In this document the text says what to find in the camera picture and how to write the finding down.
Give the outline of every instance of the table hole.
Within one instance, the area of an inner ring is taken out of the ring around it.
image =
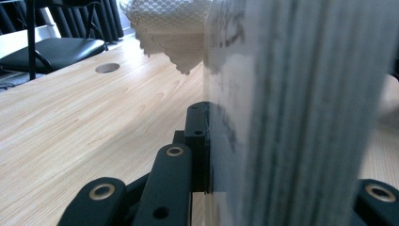
[[[96,68],[96,73],[112,73],[120,68],[120,65],[117,63],[107,63],[100,65]]]

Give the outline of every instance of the wooden table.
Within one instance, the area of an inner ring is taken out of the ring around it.
[[[136,41],[1,93],[0,225],[56,225],[91,180],[130,184],[200,101],[202,65],[180,74]]]

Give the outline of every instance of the black bracket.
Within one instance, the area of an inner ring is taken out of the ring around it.
[[[85,185],[58,225],[191,225],[192,192],[210,190],[209,104],[187,109],[184,131],[161,148],[151,173],[129,185],[100,178]],[[351,226],[399,225],[399,192],[360,180]]]

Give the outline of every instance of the white tissue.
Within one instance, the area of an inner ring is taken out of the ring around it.
[[[181,73],[203,60],[203,28],[212,0],[121,0],[147,55],[164,52]]]

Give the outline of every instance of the screw hole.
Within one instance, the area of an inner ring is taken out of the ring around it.
[[[379,189],[379,188],[373,188],[372,191],[373,191],[377,196],[382,197],[382,198],[388,198],[388,197],[390,196],[387,192],[385,192],[385,191],[383,191],[383,190],[381,190],[381,189]]]
[[[108,186],[99,187],[97,190],[94,191],[94,194],[97,196],[103,196],[107,194],[111,189]]]
[[[388,189],[384,188],[383,186],[370,184],[365,187],[367,193],[373,196],[374,198],[378,199],[379,201],[383,202],[395,202],[396,197],[390,192]]]
[[[179,156],[183,153],[184,153],[184,150],[180,147],[171,147],[171,148],[167,149],[167,155],[172,156],[172,157]]]
[[[166,207],[159,207],[153,211],[153,216],[157,219],[167,218],[169,215],[169,209]]]

